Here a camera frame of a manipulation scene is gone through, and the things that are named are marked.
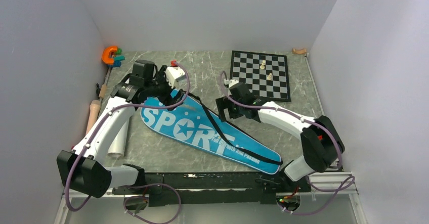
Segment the blue racket bag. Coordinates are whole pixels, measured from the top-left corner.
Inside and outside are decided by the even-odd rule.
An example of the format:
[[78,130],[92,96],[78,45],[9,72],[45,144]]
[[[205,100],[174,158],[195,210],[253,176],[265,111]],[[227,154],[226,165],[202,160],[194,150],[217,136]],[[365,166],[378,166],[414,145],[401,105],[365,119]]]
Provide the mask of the blue racket bag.
[[204,152],[243,164],[265,174],[276,174],[281,156],[218,115],[195,96],[169,111],[157,98],[148,98],[141,109],[143,123],[154,132]]

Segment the white shuttlecock tube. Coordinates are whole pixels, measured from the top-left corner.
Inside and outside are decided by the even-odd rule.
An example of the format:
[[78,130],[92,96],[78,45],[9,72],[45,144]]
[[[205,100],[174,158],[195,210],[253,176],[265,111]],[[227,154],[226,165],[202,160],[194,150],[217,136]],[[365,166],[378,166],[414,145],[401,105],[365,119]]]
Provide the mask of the white shuttlecock tube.
[[128,119],[124,123],[124,125],[121,127],[118,134],[116,135],[115,139],[113,140],[112,144],[110,145],[109,150],[107,152],[107,155],[109,157],[118,159],[124,156],[129,121],[130,120]]

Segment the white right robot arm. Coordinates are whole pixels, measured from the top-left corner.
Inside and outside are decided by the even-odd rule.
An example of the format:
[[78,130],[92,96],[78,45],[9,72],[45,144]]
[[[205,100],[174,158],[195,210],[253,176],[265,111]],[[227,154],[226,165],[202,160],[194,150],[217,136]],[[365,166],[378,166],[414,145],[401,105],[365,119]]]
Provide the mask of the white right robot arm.
[[232,119],[244,116],[275,126],[300,140],[303,153],[281,170],[278,179],[281,189],[293,190],[301,178],[324,172],[335,160],[338,160],[337,167],[341,167],[345,147],[328,117],[307,117],[287,110],[253,95],[246,84],[237,80],[222,80],[221,83],[224,97],[218,98],[216,103],[222,122],[226,121],[224,111],[227,110]]

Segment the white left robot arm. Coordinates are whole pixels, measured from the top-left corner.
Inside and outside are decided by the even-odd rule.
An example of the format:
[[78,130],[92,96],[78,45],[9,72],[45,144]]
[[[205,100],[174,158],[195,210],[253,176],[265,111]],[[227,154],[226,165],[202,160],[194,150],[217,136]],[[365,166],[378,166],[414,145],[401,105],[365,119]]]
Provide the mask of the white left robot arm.
[[105,110],[93,127],[72,150],[61,151],[57,166],[65,193],[75,190],[100,198],[108,189],[125,186],[137,194],[144,190],[145,170],[132,164],[105,167],[104,160],[124,124],[145,101],[156,98],[161,103],[154,109],[172,110],[181,105],[188,91],[179,90],[172,97],[176,84],[189,74],[179,63],[158,67],[151,61],[136,60],[131,73],[113,88]]

